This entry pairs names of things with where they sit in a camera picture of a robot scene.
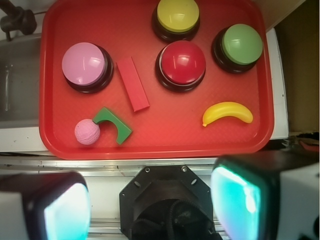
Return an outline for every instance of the ball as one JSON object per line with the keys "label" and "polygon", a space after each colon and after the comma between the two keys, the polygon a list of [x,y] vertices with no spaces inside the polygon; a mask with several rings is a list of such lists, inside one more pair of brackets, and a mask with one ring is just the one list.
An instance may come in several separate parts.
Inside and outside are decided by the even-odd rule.
{"label": "ball", "polygon": [[100,128],[91,119],[83,119],[75,126],[74,135],[79,143],[91,145],[100,137]]}

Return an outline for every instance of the toy banana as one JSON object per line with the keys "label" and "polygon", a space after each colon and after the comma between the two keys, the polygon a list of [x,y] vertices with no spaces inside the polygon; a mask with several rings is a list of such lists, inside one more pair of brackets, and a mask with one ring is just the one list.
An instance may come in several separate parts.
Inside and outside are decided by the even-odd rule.
{"label": "toy banana", "polygon": [[202,125],[206,127],[208,124],[228,116],[236,117],[247,124],[252,123],[254,119],[251,111],[244,105],[233,101],[225,101],[210,106],[204,112],[202,116]]}

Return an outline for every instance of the red tray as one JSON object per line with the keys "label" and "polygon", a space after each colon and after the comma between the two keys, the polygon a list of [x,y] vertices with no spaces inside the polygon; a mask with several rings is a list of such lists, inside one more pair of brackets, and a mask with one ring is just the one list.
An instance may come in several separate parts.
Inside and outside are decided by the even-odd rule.
{"label": "red tray", "polygon": [[[204,52],[202,83],[187,93],[165,89],[156,79],[155,61],[166,43],[151,27],[158,0],[58,0],[46,13],[41,39],[40,135],[56,156],[71,160],[144,159],[218,156],[261,149],[274,128],[273,96],[265,27],[250,0],[198,0],[200,28],[192,42]],[[248,24],[262,37],[264,51],[256,66],[243,74],[221,70],[211,55],[217,33],[233,24]],[[114,62],[132,57],[150,107],[133,112],[117,66],[111,83],[94,94],[79,93],[66,82],[61,62],[72,45],[101,46]],[[234,101],[247,106],[253,122],[225,117],[202,126],[205,110]],[[116,143],[113,124],[100,126],[99,140],[77,142],[76,124],[92,119],[102,107],[112,110],[133,130]]]}

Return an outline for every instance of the red block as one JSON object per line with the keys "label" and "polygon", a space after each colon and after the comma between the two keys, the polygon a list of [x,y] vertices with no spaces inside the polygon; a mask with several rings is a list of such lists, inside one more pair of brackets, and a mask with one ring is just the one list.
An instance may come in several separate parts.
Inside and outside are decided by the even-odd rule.
{"label": "red block", "polygon": [[133,111],[139,111],[149,107],[149,102],[137,73],[134,61],[127,57],[117,61],[117,66],[122,77],[126,92],[130,98]]}

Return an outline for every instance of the red button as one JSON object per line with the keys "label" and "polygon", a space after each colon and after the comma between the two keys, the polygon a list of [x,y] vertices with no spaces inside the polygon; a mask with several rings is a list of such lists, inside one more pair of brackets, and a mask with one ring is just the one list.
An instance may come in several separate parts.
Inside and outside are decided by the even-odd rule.
{"label": "red button", "polygon": [[202,50],[190,41],[175,41],[163,49],[160,66],[164,76],[175,84],[191,84],[205,74]]}

